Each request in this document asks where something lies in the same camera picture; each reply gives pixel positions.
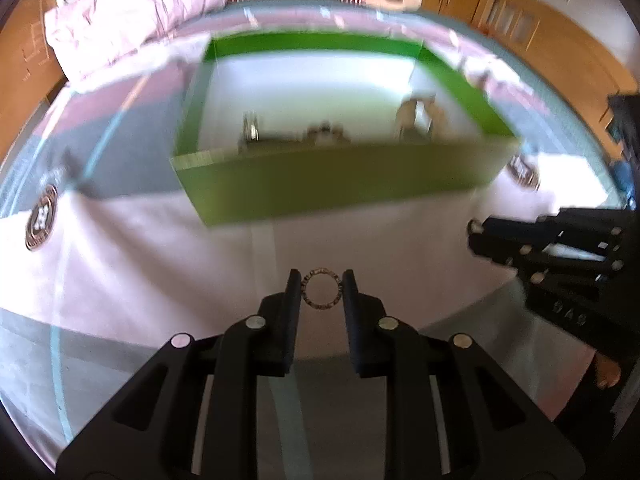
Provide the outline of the person's hand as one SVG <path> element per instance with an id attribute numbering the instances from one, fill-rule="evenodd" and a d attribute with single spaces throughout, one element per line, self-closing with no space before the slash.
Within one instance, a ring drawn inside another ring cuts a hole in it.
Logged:
<path id="1" fill-rule="evenodd" d="M 596 369 L 597 386 L 600 389 L 615 387 L 622 377 L 620 364 L 597 352 L 594 356 L 594 368 Z"/>

